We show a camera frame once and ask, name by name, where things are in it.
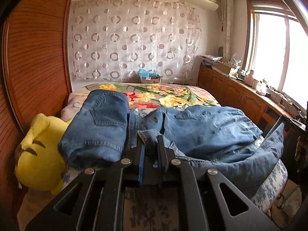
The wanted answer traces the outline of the blue denim jeans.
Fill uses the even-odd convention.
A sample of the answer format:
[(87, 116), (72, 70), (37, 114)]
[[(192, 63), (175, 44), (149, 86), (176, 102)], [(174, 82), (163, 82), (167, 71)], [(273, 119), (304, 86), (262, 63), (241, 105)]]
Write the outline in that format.
[(85, 169), (120, 160), (126, 143), (129, 112), (125, 94), (91, 91), (58, 144), (66, 165)]
[(277, 122), (258, 148), (262, 131), (241, 111), (231, 107), (189, 106), (184, 110), (161, 107), (140, 115), (130, 110), (130, 146), (145, 145), (147, 159), (158, 159), (159, 136), (175, 156), (188, 162), (201, 178), (215, 168), (251, 198), (272, 172), (284, 149), (284, 123)]

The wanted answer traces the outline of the blue floral white quilt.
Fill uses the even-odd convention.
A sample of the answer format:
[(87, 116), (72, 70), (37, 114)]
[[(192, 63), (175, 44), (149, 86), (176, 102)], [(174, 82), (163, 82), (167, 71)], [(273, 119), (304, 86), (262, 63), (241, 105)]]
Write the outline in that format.
[[(251, 150), (257, 151), (260, 147), (264, 137), (258, 137), (253, 143), (243, 148), (244, 151)], [(67, 172), (64, 176), (64, 189), (69, 183), (71, 183), (79, 174), (81, 170), (75, 170), (68, 167)], [(264, 213), (267, 213), (271, 208), (276, 199), (280, 196), (283, 188), (288, 180), (288, 172), (281, 160), (277, 162), (274, 169), (271, 171), (269, 176), (265, 179), (262, 185), (258, 188), (256, 194), (251, 198), (253, 203)]]

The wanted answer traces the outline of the long wooden sideboard cabinet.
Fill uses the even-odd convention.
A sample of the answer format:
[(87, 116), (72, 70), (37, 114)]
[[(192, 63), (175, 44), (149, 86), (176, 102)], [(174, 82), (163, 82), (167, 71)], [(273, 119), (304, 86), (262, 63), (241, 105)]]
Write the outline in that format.
[(224, 76), (203, 65), (199, 68), (197, 85), (207, 90), (221, 106), (240, 109), (265, 135), (281, 115), (291, 114), (271, 99), (237, 80)]

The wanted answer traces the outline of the folded blue denim jeans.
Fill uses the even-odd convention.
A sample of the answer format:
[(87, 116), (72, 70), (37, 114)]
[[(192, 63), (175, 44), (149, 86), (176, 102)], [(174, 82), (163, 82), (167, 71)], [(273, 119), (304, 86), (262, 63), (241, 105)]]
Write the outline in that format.
[(126, 143), (129, 112), (125, 94), (91, 91), (58, 144), (66, 165), (85, 169), (120, 160)]

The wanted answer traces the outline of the colourful floral blanket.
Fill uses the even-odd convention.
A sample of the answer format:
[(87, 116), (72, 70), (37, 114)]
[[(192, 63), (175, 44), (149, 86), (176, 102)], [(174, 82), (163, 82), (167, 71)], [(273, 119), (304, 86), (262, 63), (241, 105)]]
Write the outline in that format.
[(81, 109), (93, 90), (109, 90), (124, 94), (130, 108), (147, 114), (159, 107), (183, 110), (191, 105), (218, 106), (218, 101), (206, 90), (191, 85), (130, 84), (105, 82), (86, 85), (69, 95), (68, 103), (61, 111), (61, 119), (69, 121)]

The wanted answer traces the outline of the pink bottle on sideboard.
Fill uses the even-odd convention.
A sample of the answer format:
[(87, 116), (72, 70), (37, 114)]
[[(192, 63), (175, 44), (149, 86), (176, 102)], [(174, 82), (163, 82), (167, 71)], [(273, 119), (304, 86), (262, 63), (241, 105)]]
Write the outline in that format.
[(244, 79), (244, 83), (250, 87), (253, 87), (253, 83), (254, 83), (254, 77), (253, 77), (254, 71), (250, 70)]

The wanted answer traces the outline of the cardboard box with blue bag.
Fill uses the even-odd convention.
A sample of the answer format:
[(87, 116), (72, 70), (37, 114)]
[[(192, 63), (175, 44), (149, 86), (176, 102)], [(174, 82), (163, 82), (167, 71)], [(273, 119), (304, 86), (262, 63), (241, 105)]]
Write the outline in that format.
[(160, 76), (158, 73), (147, 71), (143, 68), (138, 70), (138, 76), (141, 84), (158, 84), (160, 82)]

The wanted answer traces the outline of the open cardboard box on sideboard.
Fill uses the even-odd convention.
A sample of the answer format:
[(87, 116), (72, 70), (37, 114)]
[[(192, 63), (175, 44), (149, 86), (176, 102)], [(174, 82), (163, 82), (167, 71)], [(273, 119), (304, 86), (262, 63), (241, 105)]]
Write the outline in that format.
[(230, 61), (227, 62), (216, 62), (214, 64), (214, 67), (220, 71), (222, 71), (224, 74), (235, 76), (238, 69), (240, 68), (239, 65), (233, 64)]

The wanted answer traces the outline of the yellow plush pillow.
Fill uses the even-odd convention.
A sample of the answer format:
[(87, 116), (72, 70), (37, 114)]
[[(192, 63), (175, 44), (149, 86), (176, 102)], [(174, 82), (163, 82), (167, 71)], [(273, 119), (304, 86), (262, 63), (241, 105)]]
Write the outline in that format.
[(66, 165), (58, 144), (70, 122), (43, 113), (33, 118), (15, 150), (15, 175), (21, 185), (51, 194), (61, 192)]

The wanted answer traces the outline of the stack of papers on sideboard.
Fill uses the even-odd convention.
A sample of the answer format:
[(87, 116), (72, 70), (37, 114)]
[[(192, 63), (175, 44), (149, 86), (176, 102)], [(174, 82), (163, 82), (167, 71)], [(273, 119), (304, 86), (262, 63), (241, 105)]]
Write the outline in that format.
[(213, 55), (200, 55), (202, 64), (205, 66), (213, 66), (215, 63), (223, 60), (223, 57)]

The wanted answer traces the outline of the circle patterned sheer curtain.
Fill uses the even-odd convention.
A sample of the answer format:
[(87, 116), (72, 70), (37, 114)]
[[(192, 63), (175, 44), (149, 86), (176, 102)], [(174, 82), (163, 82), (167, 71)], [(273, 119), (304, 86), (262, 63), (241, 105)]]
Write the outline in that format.
[(74, 1), (68, 26), (70, 75), (74, 82), (134, 82), (145, 70), (164, 82), (193, 84), (201, 36), (199, 15), (188, 5)]

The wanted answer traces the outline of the wooden louvered wardrobe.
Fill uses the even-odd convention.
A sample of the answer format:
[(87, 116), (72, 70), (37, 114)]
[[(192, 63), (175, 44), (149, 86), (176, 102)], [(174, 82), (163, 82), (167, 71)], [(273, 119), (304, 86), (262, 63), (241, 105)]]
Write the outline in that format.
[(25, 191), (15, 149), (36, 114), (58, 115), (71, 93), (71, 0), (1, 0), (1, 219), (16, 220)]

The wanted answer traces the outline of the side window curtain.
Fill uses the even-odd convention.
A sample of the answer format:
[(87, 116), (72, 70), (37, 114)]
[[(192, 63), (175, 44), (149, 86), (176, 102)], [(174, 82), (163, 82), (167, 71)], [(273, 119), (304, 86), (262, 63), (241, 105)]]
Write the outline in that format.
[(224, 60), (231, 59), (231, 37), (234, 19), (234, 3), (233, 0), (221, 1), (221, 17), (223, 32), (223, 57)]

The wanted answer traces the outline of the window with wooden frame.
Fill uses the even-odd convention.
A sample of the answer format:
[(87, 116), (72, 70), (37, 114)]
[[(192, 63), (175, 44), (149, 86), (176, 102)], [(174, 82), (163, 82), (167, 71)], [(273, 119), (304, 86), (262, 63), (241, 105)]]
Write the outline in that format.
[(307, 104), (307, 34), (280, 0), (246, 0), (246, 68), (297, 107)]

